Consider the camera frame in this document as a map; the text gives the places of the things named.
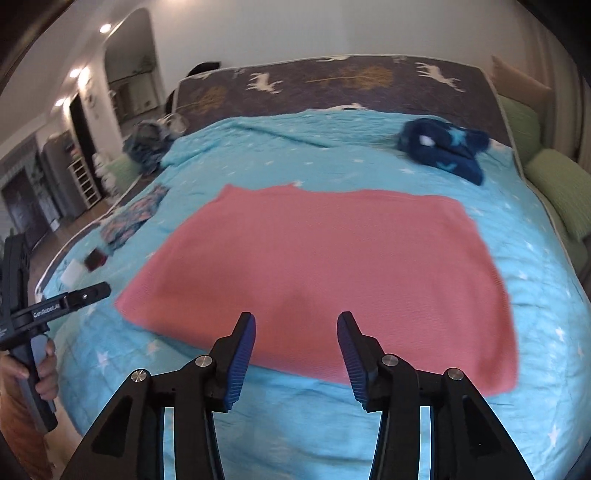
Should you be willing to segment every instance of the pillow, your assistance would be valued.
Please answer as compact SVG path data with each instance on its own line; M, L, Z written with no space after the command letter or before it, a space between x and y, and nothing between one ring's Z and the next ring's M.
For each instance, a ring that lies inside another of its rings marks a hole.
M117 190L123 195L131 184L139 177L141 165L123 153L116 160L105 165L106 170L115 176Z
M526 165L536 153L542 150L540 119L537 113L527 105L510 98L499 96L503 110L507 115L509 128L521 164Z
M552 89L492 56L492 84L499 95L532 107L544 119Z
M542 192L540 192L535 186L531 183L526 181L527 186L531 188L531 190L538 196L538 198L542 201L544 206L546 207L546 211L550 218L554 221L556 225L556 232L558 233L562 243L566 249L566 252L569 255L570 262L573 264L574 271L577 274L580 274L585 265L587 264L587 260L589 259L589 254L587 252L587 248L585 247L583 242L577 242L566 231L566 227L564 226L564 222L560 215L554 208L554 206L550 203L550 201L544 196Z
M548 197L574 240L591 233L591 175L562 153L545 148L525 166L525 176Z

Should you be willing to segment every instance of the blue gripper pad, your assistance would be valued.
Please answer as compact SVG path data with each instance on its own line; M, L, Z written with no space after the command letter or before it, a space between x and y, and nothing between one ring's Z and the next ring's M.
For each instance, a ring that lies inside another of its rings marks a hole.
M356 324L355 329L357 332L350 331L351 325L347 325L344 317L345 314L342 313L339 315L339 319L337 320L337 338L339 340L340 351L343 354L343 360L345 360L347 373L349 374L349 381L351 382L351 387L353 387L355 399L365 408L369 400L369 374L363 366L358 349L353 341L352 333L358 333L361 340L362 337Z
M248 368L248 362L251 359L252 348L255 345L256 338L256 322L254 315L250 314L246 322L246 327L240 338L240 342L236 348L236 353L232 359L232 363L228 368L228 381L226 395L223 403L227 410L237 402L244 383L244 376Z

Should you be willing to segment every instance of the silver pivot bolt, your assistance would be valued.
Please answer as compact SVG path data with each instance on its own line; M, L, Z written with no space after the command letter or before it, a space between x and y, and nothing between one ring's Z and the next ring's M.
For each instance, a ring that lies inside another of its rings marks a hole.
M449 378L451 378L452 380L461 380L462 378L464 378L464 372L462 372L462 370L460 370L459 368L450 368L447 371L447 374Z
M197 365L198 367L209 367L209 365L211 365L212 362L213 358L211 358L209 355L198 356L195 359L195 365Z
M131 374L131 381L132 382L143 382L146 377L148 376L148 374L146 373L145 370L136 370L135 372L133 372Z
M382 363L386 365L386 367L395 367L398 365L398 357L396 355L384 355L382 357Z

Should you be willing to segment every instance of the green pillow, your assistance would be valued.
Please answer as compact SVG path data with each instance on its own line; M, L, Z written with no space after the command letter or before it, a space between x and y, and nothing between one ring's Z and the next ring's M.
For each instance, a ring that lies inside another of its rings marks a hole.
M541 126L538 114L533 109L510 98L499 96L513 133L515 147L521 165L525 167L536 153L542 150Z
M108 163L105 168L115 176L117 190L119 190L119 194L123 195L131 187L135 179L139 177L141 166L124 153L116 160Z
M587 260L589 259L589 254L587 252L587 247L585 247L583 242L577 242L566 231L566 227L564 226L564 222L560 215L554 208L554 206L550 203L550 201L541 193L533 184L526 181L529 188L531 188L534 193L538 196L538 198L542 201L544 206L546 207L546 211L550 215L550 218L554 221L556 225L556 231L564 244L566 252L569 255L570 262L573 264L575 272L578 274L581 273L587 264Z
M591 175L566 155L545 148L525 166L525 176L556 208L574 240L591 233Z

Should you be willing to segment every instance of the white shelf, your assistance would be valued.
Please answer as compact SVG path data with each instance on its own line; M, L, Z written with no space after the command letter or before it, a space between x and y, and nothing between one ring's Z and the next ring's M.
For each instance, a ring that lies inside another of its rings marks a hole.
M74 182L86 204L86 208L92 208L92 206L99 202L100 193L86 162L81 157L76 157L68 166L68 170L70 170L74 178Z

